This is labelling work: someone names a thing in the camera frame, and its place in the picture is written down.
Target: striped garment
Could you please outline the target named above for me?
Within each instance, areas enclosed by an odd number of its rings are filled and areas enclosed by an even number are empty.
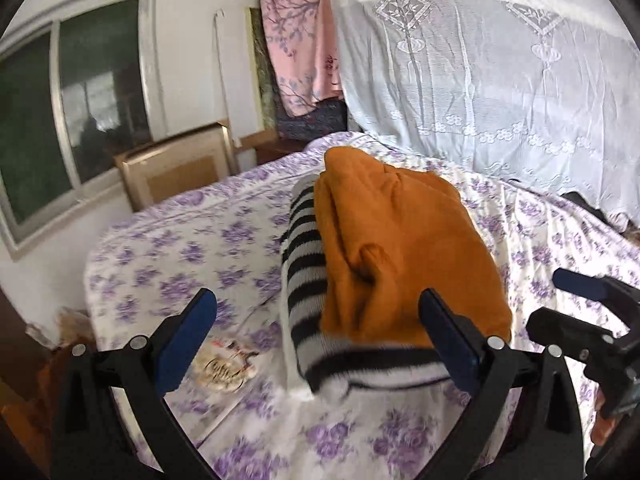
[[[287,295],[290,329],[283,336],[293,342],[299,374],[314,394],[331,402],[343,399],[351,388],[402,390],[448,379],[433,349],[356,344],[320,332],[327,276],[314,213],[317,178],[306,176],[293,187],[282,244],[282,293]]]

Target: pink curtain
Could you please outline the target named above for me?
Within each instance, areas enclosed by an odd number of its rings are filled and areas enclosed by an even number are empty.
[[[329,0],[260,0],[264,35],[287,114],[297,117],[342,98]]]

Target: floral bedsheet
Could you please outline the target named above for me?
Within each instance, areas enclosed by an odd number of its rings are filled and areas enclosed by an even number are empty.
[[[640,284],[640,251],[574,204],[450,162],[398,152],[366,134],[318,139],[306,152],[133,215],[104,235],[86,266],[86,296],[100,349],[151,334],[206,286],[219,301],[211,334],[233,333],[264,352],[258,377],[241,395],[211,404],[208,392],[187,378],[166,396],[222,478],[409,479],[433,455],[468,401],[450,382],[407,392],[354,392],[340,406],[319,399],[301,402],[284,389],[278,241],[287,225],[290,190],[304,174],[322,170],[326,149],[342,144],[395,166],[436,171],[458,188],[504,280],[514,313],[512,346],[535,347],[525,323],[540,306],[616,334],[624,330],[600,304],[557,291],[550,282],[552,272],[565,267]],[[568,364],[588,453],[595,385],[583,377],[582,365]],[[157,467],[126,398],[118,391],[116,398],[140,459]],[[481,463],[497,453],[516,402],[513,392]]]

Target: blue gripper pad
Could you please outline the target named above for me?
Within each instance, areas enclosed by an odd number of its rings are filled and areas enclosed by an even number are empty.
[[[418,316],[456,388],[475,395],[481,386],[480,356],[467,337],[481,338],[481,333],[470,320],[453,314],[430,288],[420,295]]]
[[[217,313],[215,295],[209,289],[201,288],[180,314],[178,327],[155,362],[154,383],[161,397],[180,386]]]
[[[607,297],[607,289],[599,278],[577,274],[566,269],[556,269],[551,279],[556,288],[587,300],[602,301]]]

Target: orange folded cloth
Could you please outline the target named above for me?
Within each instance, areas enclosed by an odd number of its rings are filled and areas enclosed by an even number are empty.
[[[324,161],[314,188],[328,279],[323,332],[432,347],[418,297],[433,287],[485,336],[510,340],[494,260],[449,182],[356,148],[331,148]]]

